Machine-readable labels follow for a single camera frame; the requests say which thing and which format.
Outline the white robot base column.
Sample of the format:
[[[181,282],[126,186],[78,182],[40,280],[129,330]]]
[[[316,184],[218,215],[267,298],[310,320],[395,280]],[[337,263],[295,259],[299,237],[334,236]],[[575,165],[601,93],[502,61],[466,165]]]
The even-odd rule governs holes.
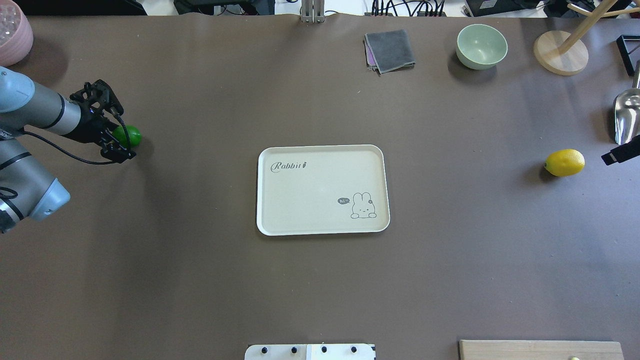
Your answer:
[[[375,360],[374,344],[364,342],[254,344],[245,360]]]

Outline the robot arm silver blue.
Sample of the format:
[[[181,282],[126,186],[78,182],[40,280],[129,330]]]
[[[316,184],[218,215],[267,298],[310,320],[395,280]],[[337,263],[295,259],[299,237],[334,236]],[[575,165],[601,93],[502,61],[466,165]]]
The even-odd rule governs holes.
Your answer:
[[[124,108],[104,80],[85,82],[70,96],[29,76],[1,68],[0,227],[3,234],[24,219],[42,221],[70,201],[70,193],[28,148],[22,137],[42,141],[67,157],[93,166],[121,164],[135,157],[142,136],[123,119]],[[98,146],[101,161],[90,161],[36,130],[80,144]]]

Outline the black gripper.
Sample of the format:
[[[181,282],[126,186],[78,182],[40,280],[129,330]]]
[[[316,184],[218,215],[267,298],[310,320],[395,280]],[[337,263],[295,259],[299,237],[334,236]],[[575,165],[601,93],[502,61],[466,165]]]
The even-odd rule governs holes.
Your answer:
[[[70,94],[70,99],[64,102],[65,133],[62,136],[82,144],[100,145],[100,155],[115,163],[133,159],[137,155],[134,147],[126,148],[113,137],[105,111],[114,117],[125,112],[107,82],[102,79],[85,82],[82,89]]]

